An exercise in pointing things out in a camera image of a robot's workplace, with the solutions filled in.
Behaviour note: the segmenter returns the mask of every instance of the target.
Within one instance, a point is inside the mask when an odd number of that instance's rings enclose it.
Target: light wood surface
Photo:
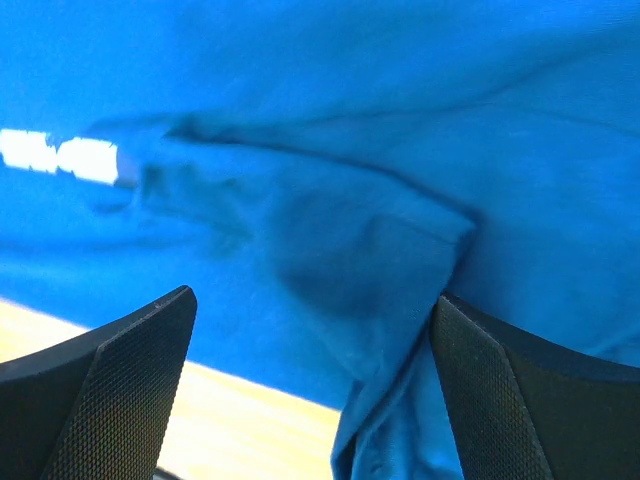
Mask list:
[[[0,362],[85,329],[0,299]],[[338,412],[185,364],[159,465],[184,480],[330,479]]]

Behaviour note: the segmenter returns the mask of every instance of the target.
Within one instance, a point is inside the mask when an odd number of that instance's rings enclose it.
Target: black textured surface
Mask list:
[[[148,480],[195,319],[181,287],[131,315],[0,364],[0,478]]]
[[[640,369],[568,350],[447,295],[431,341],[466,479],[640,478]]]

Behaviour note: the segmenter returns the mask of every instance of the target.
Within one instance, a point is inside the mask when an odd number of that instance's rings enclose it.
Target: blue fabric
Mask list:
[[[193,360],[343,408],[337,479],[460,478],[445,288],[640,365],[636,2],[0,8],[3,125],[140,179],[0,171],[4,296],[93,326],[192,285]]]

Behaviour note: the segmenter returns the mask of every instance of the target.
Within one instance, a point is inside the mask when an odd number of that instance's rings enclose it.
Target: table surface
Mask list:
[[[86,329],[0,299],[0,362]],[[339,413],[186,362],[159,465],[184,480],[330,479]]]

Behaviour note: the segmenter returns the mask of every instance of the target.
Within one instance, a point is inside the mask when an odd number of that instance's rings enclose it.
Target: blue towel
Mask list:
[[[1,126],[137,181],[0,170],[3,296],[95,326],[190,284],[190,358],[343,410],[338,480],[460,478],[444,289],[640,365],[636,2],[0,9]]]

